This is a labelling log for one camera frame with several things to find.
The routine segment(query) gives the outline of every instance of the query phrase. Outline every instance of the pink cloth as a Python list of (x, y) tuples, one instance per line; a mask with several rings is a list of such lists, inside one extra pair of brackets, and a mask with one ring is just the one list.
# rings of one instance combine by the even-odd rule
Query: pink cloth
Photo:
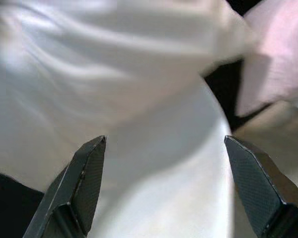
[(239, 116), (298, 97), (298, 0), (265, 0), (245, 19), (260, 42), (245, 59)]

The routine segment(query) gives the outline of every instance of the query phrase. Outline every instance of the pink fabric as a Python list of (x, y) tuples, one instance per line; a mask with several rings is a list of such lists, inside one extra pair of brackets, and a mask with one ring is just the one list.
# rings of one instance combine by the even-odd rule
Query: pink fabric
[(260, 42), (245, 59), (239, 116), (298, 97), (298, 0), (265, 0), (245, 19)]

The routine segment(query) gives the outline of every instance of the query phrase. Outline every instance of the white cloth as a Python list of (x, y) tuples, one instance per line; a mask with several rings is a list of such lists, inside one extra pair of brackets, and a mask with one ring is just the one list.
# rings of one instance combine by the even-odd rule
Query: white cloth
[(229, 129), (198, 72), (252, 42), (224, 0), (4, 1), (0, 173), (45, 191), (109, 135), (90, 237), (228, 237)]
[(264, 0), (245, 19), (260, 43), (245, 59), (237, 114), (278, 100), (298, 105), (298, 0)]

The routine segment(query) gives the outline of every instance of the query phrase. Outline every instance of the beige surface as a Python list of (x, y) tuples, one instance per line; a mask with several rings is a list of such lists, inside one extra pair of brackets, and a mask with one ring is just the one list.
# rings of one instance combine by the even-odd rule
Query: beige surface
[[(247, 140), (268, 153), (277, 167), (298, 186), (298, 108), (278, 102), (237, 130), (237, 138)], [(239, 201), (235, 201), (235, 237), (256, 237)]]

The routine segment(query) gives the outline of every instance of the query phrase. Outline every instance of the white garment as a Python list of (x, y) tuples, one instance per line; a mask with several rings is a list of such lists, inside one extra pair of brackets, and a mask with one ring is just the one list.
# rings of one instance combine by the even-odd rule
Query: white garment
[(228, 237), (229, 131), (198, 72), (252, 42), (224, 0), (5, 1), (0, 173), (45, 191), (109, 135), (90, 237)]
[(278, 100), (298, 105), (298, 0), (264, 0), (245, 19), (260, 43), (245, 59), (237, 114)]

